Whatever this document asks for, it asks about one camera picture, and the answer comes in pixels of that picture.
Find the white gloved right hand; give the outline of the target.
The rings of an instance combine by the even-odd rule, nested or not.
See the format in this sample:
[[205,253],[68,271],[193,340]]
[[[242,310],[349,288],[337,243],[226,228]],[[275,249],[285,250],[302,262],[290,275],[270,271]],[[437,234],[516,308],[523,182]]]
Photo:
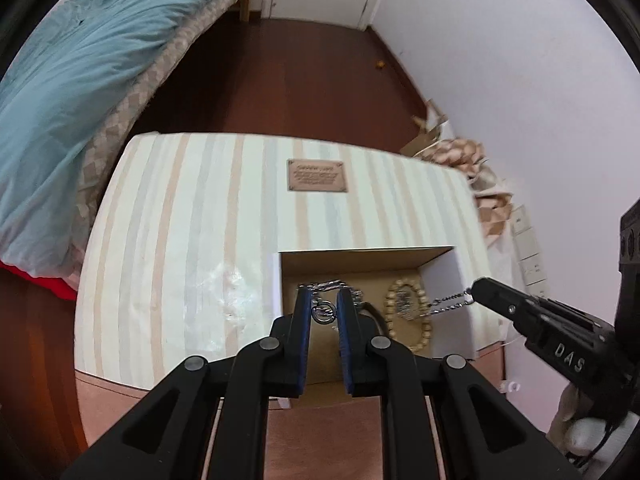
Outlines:
[[[563,454],[572,453],[578,457],[587,456],[605,434],[606,422],[588,417],[591,402],[574,385],[563,390],[558,411],[552,419],[547,438]],[[624,421],[613,431],[608,442],[594,454],[584,469],[586,478],[597,479],[611,466],[623,449],[632,432],[636,429],[639,416],[629,412]]]

